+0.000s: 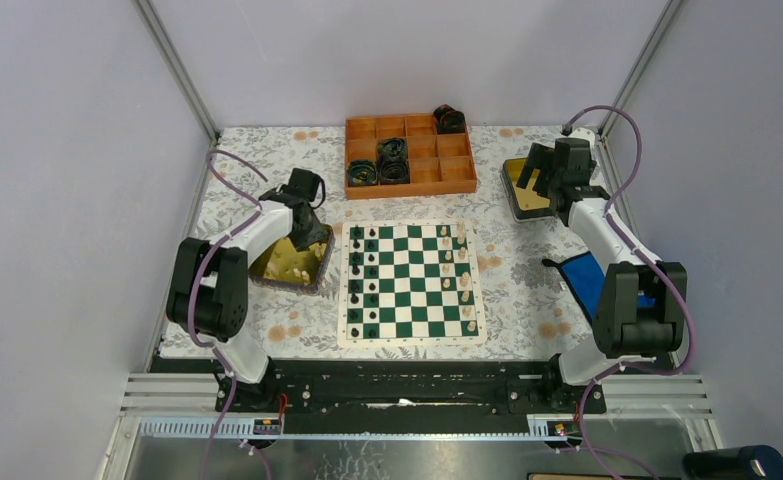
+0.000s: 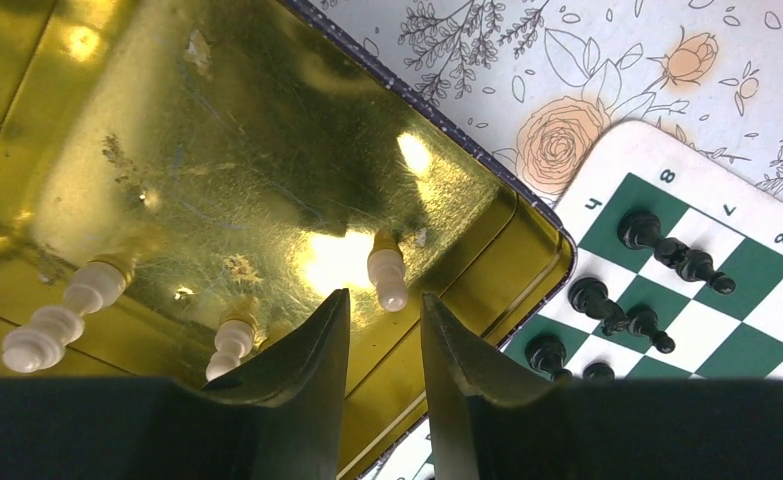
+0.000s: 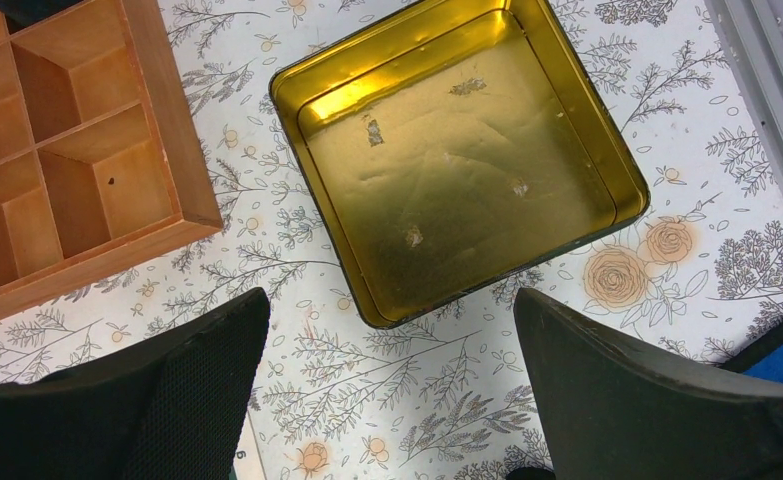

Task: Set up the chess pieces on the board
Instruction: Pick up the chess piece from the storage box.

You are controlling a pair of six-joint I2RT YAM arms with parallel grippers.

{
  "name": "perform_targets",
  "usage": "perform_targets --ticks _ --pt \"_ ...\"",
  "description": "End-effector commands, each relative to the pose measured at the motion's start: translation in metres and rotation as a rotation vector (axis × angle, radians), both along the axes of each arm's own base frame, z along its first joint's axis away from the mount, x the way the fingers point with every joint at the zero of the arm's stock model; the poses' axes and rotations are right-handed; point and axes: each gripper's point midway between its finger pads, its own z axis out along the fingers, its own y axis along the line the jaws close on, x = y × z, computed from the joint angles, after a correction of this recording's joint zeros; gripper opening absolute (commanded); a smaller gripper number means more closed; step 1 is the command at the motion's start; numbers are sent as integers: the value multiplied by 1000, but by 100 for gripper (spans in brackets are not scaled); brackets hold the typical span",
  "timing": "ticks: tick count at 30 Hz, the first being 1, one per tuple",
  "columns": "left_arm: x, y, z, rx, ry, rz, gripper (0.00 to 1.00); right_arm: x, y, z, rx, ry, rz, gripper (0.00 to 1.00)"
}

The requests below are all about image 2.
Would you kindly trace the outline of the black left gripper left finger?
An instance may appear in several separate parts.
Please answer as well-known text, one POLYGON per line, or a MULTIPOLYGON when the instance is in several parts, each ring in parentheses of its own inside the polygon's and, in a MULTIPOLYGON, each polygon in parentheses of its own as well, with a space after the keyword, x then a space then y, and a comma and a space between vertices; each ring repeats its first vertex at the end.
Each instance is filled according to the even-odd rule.
POLYGON ((0 479, 332 479, 350 295, 194 391, 160 377, 0 378, 0 479))

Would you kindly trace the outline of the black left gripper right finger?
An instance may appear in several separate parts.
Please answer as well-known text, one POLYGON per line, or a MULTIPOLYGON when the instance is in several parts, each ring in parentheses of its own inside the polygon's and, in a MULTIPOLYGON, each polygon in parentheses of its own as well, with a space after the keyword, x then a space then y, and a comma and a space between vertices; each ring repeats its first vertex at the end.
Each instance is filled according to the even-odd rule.
POLYGON ((783 479, 783 381, 550 382, 421 301, 440 479, 783 479))

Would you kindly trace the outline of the cream queen chess piece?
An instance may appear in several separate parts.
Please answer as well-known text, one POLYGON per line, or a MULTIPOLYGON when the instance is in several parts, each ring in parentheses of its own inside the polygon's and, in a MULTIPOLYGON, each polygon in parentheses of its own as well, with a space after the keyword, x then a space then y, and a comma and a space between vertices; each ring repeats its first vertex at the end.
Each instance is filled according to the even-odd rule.
POLYGON ((67 346, 83 335, 84 317, 113 305, 133 278, 134 264, 119 256, 101 255, 87 262, 69 278, 59 304, 38 308, 25 325, 4 337, 4 366, 30 374, 57 365, 67 346))

